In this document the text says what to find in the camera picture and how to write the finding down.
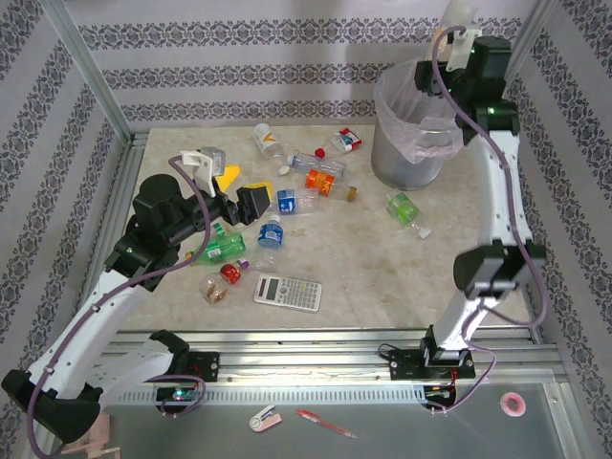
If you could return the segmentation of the orange label bottle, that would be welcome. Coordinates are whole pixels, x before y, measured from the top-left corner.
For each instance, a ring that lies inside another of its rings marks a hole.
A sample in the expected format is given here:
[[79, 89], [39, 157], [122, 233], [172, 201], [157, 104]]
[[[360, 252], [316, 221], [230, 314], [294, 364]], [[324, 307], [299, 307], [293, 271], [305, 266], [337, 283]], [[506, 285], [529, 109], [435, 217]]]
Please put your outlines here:
[[331, 174], [315, 169], [311, 169], [306, 175], [305, 186], [315, 189], [324, 197], [349, 203], [353, 202], [357, 195], [357, 189], [354, 186], [348, 185]]

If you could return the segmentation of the pink tape roll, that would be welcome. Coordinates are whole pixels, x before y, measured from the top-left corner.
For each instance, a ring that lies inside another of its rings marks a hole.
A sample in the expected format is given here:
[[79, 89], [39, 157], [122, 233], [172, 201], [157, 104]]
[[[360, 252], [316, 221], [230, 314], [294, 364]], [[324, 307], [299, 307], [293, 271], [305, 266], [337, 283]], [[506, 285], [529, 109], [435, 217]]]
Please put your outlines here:
[[526, 402], [524, 398], [516, 392], [506, 392], [499, 401], [502, 411], [509, 417], [521, 417], [526, 412]]

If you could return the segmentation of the clear water bottle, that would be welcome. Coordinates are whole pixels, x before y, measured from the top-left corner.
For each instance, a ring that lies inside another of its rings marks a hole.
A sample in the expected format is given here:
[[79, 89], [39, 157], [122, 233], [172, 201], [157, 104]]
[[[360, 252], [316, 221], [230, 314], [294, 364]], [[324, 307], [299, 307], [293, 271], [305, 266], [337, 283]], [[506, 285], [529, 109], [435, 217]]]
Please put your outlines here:
[[338, 179], [344, 178], [346, 169], [346, 165], [344, 163], [332, 160], [323, 160], [316, 156], [307, 155], [304, 153], [289, 155], [287, 158], [287, 165], [289, 168], [302, 175], [308, 175], [311, 170], [316, 170]]

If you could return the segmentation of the silver scientific calculator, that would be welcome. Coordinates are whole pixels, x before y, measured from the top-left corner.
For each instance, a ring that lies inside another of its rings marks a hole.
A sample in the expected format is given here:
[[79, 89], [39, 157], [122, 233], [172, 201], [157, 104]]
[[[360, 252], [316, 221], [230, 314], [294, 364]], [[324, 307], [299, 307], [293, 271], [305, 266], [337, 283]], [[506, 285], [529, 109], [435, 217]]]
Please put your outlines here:
[[302, 313], [319, 311], [322, 285], [318, 282], [262, 273], [257, 280], [253, 301]]

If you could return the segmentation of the blue label clear bottle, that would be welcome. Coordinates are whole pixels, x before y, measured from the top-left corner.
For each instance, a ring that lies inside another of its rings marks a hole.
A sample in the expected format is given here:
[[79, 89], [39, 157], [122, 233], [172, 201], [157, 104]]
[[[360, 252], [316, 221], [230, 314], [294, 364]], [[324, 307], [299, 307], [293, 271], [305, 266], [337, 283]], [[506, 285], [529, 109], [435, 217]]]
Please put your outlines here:
[[283, 215], [312, 213], [317, 209], [318, 196], [318, 192], [311, 188], [278, 190], [278, 210]]

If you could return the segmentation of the pink plastic holder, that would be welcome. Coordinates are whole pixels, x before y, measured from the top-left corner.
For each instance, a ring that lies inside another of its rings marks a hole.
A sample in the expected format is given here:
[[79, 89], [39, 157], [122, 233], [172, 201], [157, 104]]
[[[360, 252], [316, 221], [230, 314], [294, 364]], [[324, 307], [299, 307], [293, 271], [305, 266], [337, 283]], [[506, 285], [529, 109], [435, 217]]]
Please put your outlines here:
[[87, 459], [121, 459], [120, 447], [109, 448], [110, 443], [110, 416], [101, 413], [78, 440], [67, 445], [62, 455], [85, 453]]

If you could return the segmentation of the green plastic bottle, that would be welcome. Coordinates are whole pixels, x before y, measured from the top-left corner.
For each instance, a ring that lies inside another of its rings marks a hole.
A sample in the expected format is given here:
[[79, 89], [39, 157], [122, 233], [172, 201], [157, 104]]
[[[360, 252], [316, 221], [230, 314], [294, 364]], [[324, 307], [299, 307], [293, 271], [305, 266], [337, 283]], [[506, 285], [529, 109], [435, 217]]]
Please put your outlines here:
[[212, 225], [211, 238], [205, 251], [197, 258], [200, 264], [219, 264], [230, 258], [239, 257], [246, 251], [240, 232], [227, 232], [221, 224]]

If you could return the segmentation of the white bottle orange V print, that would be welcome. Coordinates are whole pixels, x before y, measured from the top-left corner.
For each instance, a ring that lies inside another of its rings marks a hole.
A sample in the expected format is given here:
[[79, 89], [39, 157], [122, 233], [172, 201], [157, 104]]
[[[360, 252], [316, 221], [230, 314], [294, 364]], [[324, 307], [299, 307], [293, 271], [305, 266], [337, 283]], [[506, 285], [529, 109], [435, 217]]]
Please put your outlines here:
[[279, 176], [284, 176], [290, 171], [288, 156], [267, 123], [258, 123], [253, 128], [252, 138], [262, 157]]

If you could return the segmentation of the light green label bottle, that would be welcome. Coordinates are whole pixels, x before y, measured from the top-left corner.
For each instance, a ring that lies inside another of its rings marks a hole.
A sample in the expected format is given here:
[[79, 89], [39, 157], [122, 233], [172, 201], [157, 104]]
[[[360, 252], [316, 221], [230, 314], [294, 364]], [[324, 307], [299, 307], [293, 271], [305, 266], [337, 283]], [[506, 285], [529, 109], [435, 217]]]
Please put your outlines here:
[[386, 210], [388, 214], [403, 227], [413, 230], [420, 238], [426, 239], [431, 235], [431, 228], [426, 223], [423, 212], [398, 189], [386, 195]]

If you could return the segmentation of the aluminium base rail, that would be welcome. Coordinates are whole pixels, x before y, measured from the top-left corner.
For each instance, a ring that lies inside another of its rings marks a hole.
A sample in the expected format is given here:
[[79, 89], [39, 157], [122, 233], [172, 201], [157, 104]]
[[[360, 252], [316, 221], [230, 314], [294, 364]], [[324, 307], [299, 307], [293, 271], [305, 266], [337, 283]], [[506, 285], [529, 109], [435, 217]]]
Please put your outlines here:
[[[418, 328], [321, 328], [183, 331], [178, 336], [195, 351], [218, 353], [220, 384], [334, 384], [389, 380], [383, 347], [415, 347], [424, 333]], [[473, 338], [497, 354], [490, 382], [567, 379], [557, 347], [537, 342], [528, 330], [485, 326]]]

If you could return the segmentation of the blue label bottle white cap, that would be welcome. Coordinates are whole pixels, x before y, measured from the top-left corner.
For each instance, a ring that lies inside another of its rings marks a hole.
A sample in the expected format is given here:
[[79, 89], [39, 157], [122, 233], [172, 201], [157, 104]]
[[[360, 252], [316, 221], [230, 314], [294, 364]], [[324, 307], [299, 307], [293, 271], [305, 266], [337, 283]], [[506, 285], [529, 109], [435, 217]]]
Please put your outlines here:
[[260, 227], [257, 237], [255, 267], [258, 271], [271, 272], [275, 268], [279, 261], [283, 237], [280, 216], [272, 214]]

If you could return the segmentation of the aluminium side rail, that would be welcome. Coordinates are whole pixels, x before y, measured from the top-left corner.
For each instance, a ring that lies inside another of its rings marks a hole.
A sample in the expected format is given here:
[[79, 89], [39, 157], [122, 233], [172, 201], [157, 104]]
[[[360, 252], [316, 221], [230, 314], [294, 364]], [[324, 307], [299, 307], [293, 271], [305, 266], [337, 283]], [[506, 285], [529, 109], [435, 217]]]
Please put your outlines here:
[[84, 298], [93, 291], [98, 276], [104, 270], [106, 258], [123, 235], [132, 207], [132, 198], [138, 181], [147, 139], [147, 134], [136, 134], [131, 145], [122, 154], [116, 180], [109, 196], [109, 203], [98, 232], [98, 242], [95, 245], [90, 270], [83, 286], [82, 292]]

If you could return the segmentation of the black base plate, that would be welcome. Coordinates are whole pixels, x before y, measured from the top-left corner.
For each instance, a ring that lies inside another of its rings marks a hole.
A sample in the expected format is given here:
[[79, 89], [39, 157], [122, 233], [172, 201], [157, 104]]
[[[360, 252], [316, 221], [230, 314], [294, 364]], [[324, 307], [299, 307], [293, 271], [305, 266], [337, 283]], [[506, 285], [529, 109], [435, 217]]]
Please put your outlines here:
[[141, 359], [146, 376], [167, 376], [169, 382], [194, 383], [192, 377], [205, 383], [215, 383], [218, 378], [220, 354], [180, 350], [155, 353]]
[[420, 349], [399, 349], [388, 352], [392, 381], [450, 381], [473, 379], [475, 369], [469, 350], [451, 352], [449, 358], [433, 358]]

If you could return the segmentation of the translucent plastic bin bag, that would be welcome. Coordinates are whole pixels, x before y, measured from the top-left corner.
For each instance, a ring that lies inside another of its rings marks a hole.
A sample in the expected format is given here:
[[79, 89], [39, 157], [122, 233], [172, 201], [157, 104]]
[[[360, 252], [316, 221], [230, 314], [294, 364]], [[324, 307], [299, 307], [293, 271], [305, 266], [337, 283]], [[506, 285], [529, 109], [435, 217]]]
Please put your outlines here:
[[374, 86], [378, 122], [390, 143], [410, 163], [452, 158], [463, 147], [455, 111], [438, 96], [419, 91], [414, 82], [417, 61], [397, 64]]

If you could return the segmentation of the red white label bottle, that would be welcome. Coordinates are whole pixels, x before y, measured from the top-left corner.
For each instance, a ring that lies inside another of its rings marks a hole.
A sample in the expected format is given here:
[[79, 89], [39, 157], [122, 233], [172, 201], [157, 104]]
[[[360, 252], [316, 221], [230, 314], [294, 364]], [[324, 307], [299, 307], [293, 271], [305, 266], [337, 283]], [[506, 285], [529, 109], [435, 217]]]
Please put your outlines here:
[[329, 139], [315, 150], [315, 156], [320, 159], [335, 159], [357, 149], [362, 139], [354, 130], [345, 127], [332, 134]]

